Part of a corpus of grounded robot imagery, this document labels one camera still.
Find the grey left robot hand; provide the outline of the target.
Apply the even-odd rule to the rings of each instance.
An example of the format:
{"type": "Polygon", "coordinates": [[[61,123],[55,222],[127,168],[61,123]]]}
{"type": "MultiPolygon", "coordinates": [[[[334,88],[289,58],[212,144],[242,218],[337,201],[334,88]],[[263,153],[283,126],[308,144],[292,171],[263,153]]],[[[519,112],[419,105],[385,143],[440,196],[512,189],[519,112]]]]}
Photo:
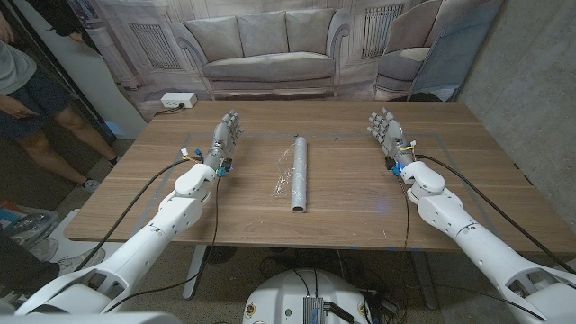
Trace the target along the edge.
{"type": "Polygon", "coordinates": [[[239,115],[235,111],[225,114],[214,129],[212,142],[204,155],[203,163],[217,170],[225,159],[232,158],[242,133],[239,115]]]}

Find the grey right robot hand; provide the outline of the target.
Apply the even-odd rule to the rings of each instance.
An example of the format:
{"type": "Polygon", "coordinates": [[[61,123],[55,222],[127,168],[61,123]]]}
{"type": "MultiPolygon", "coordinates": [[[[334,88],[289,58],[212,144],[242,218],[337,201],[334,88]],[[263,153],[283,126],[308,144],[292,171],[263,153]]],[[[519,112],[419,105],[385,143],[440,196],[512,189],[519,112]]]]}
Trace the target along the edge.
{"type": "Polygon", "coordinates": [[[368,132],[375,137],[382,147],[387,160],[386,164],[403,169],[415,161],[413,155],[414,145],[406,139],[401,124],[386,108],[382,113],[373,112],[368,121],[368,132]]]}

